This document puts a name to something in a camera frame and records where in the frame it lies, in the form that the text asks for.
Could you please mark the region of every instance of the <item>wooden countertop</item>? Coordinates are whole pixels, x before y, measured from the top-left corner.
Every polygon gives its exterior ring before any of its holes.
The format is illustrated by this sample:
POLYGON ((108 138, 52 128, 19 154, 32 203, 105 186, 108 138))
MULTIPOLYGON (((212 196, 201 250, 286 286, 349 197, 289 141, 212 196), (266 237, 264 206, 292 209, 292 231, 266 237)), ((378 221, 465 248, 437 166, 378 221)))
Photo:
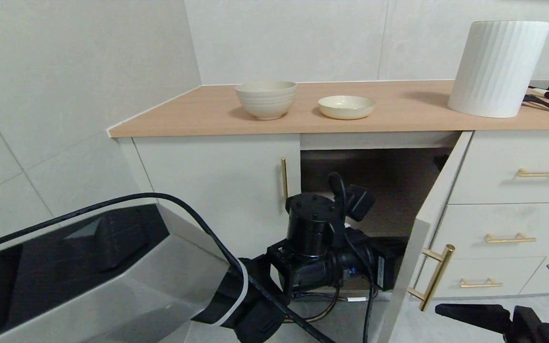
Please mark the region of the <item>wooden countertop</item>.
POLYGON ((453 81, 384 81, 299 84, 296 101, 281 119, 255 119, 241 106, 233 85, 202 86, 109 130, 111 137, 284 134, 323 132, 549 130, 549 111, 523 105, 518 116, 490 119, 447 107, 453 81), (364 119, 335 120, 317 101, 330 95, 376 101, 364 119))

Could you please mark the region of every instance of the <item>drawer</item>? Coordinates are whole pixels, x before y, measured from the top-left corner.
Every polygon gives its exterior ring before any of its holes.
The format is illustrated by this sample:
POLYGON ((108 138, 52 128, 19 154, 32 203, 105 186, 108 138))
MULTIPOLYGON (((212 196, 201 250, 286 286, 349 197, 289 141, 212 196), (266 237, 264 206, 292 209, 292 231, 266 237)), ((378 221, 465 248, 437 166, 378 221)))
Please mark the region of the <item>drawer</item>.
POLYGON ((447 205, 431 249, 446 244, 455 258, 548 256, 549 203, 447 205))
POLYGON ((455 259, 453 257, 442 276, 435 296, 456 298, 517 295, 543 259, 544 257, 503 259, 455 259))
POLYGON ((549 174, 520 169, 549 173, 549 131, 477 131, 448 203, 549 202, 549 174))

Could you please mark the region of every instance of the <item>gold drawer handle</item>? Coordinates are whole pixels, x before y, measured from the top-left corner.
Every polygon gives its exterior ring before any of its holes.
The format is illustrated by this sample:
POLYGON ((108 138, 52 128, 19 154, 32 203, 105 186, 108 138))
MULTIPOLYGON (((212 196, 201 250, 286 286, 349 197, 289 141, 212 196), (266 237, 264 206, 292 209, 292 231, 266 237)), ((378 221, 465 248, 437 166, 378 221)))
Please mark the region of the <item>gold drawer handle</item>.
POLYGON ((484 238, 486 243, 526 243, 538 241, 535 237, 527 237, 523 233, 518 232, 516 237, 510 239, 495 239, 490 233, 484 238))
POLYGON ((488 278, 486 283, 468 283, 467 280, 462 278, 459 286, 461 288, 502 287, 503 283, 495 282, 493 278, 488 278))
POLYGON ((549 178, 549 173, 531 173, 528 170, 521 168, 518 169, 516 176, 519 178, 549 178))
POLYGON ((287 188, 287 161, 285 158, 281 158, 281 174, 283 176, 283 204, 289 197, 289 191, 287 188))
POLYGON ((444 276, 446 267, 448 267, 448 264, 450 263, 450 259, 453 258, 453 252, 455 252, 455 246, 450 244, 446 244, 444 252, 442 252, 441 255, 437 252, 432 252, 427 248, 423 248, 423 254, 429 258, 435 259, 438 261, 438 264, 436 270, 431 276, 431 280, 429 281, 429 285, 427 285, 427 290, 424 294, 412 287, 408 287, 408 293, 421 300, 421 304, 418 306, 419 310, 425 311, 429 305, 431 298, 433 298, 433 295, 436 293, 437 286, 440 284, 442 276, 444 276))

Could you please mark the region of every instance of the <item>ceramic bowl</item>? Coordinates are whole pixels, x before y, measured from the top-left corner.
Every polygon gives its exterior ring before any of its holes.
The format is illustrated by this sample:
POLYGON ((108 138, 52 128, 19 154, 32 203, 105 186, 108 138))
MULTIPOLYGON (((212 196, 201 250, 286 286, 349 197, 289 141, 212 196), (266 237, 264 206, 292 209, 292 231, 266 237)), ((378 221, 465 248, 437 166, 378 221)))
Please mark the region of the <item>ceramic bowl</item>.
POLYGON ((298 84, 289 81, 257 81, 238 85, 236 93, 243 108, 257 119, 281 118, 294 103, 298 84))
POLYGON ((368 117, 376 102, 363 96, 334 95, 319 99, 319 111, 334 119, 361 119, 368 117))

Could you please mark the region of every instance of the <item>white vase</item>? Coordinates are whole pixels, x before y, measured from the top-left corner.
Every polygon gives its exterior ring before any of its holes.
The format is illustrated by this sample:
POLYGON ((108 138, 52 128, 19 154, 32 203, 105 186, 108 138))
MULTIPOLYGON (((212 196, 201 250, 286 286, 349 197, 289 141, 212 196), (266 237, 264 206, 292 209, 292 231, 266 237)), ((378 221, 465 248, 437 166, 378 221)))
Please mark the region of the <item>white vase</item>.
POLYGON ((549 31, 549 22, 471 24, 448 106, 480 117, 518 114, 549 31))

